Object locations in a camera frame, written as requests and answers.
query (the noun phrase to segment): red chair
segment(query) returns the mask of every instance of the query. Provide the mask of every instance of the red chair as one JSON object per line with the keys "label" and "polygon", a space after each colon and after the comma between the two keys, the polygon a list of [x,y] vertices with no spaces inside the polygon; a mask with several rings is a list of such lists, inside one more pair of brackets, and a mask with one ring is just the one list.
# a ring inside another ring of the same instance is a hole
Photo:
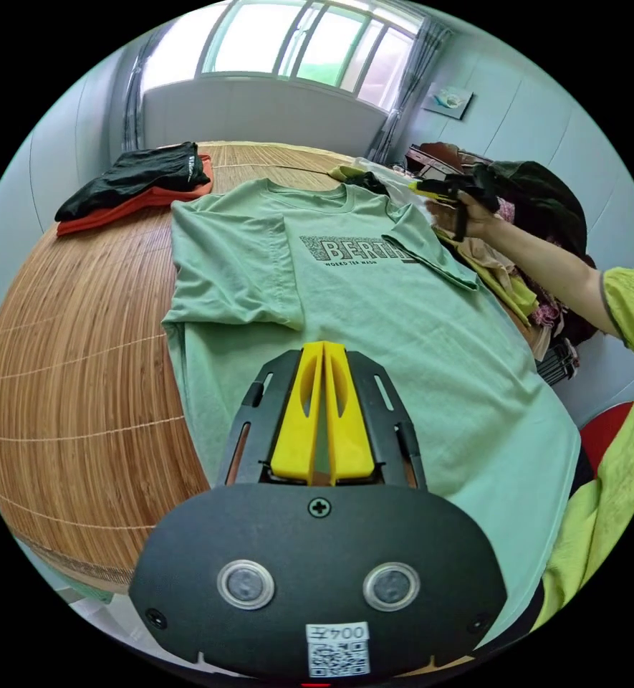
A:
{"label": "red chair", "polygon": [[598,414],[581,429],[582,445],[587,452],[589,463],[591,463],[595,474],[598,472],[605,452],[623,426],[631,408],[631,401],[619,403]]}

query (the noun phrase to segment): gray curtain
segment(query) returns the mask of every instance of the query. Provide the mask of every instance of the gray curtain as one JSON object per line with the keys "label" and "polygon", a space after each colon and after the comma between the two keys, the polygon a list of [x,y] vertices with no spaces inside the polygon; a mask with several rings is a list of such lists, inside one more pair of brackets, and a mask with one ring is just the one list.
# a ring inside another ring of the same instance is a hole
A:
{"label": "gray curtain", "polygon": [[395,107],[390,111],[383,127],[377,133],[372,147],[368,154],[368,159],[372,162],[385,164],[391,144],[395,136],[398,123],[405,112],[405,109],[413,102],[418,93],[418,88],[422,84],[431,61],[441,51],[444,44],[453,32],[448,28],[432,19],[426,17],[417,35],[417,39],[410,53],[410,59],[405,66],[405,73],[400,82],[400,92]]}
{"label": "gray curtain", "polygon": [[150,55],[154,53],[156,47],[164,38],[166,32],[178,21],[178,17],[172,21],[162,24],[152,31],[145,40],[138,55],[135,58],[133,67],[130,70],[128,79],[128,89],[125,97],[125,114],[123,117],[123,140],[121,151],[138,151],[145,147],[143,131],[143,69],[147,64]]}

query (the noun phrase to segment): bamboo mat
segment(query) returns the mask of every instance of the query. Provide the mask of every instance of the bamboo mat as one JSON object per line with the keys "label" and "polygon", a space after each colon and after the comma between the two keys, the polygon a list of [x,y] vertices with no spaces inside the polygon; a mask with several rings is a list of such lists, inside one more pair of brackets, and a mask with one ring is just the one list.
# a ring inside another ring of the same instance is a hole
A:
{"label": "bamboo mat", "polygon": [[[327,190],[351,158],[200,143],[213,193],[268,177]],[[40,239],[0,309],[0,512],[38,556],[124,593],[165,513],[209,488],[183,419],[161,319],[175,282],[170,213]]]}

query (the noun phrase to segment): logo print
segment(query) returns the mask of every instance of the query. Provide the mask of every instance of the logo print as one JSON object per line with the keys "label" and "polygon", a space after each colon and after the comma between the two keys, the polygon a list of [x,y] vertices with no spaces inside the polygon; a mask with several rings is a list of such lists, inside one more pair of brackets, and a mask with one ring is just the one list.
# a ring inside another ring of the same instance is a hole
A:
{"label": "logo print", "polygon": [[312,256],[328,266],[376,265],[382,260],[416,263],[408,253],[387,242],[368,236],[301,236]]}

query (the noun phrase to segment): hand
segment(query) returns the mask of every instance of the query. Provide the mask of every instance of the hand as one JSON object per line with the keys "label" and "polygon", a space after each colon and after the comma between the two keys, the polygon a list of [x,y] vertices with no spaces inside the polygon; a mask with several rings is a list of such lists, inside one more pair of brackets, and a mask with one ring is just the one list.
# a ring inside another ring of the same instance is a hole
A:
{"label": "hand", "polygon": [[[467,236],[483,239],[491,228],[499,223],[502,218],[497,213],[494,215],[486,210],[478,201],[468,193],[460,191],[458,198],[467,206]],[[455,232],[457,210],[442,205],[432,199],[426,202],[426,209],[436,217],[436,225],[445,231]]]}

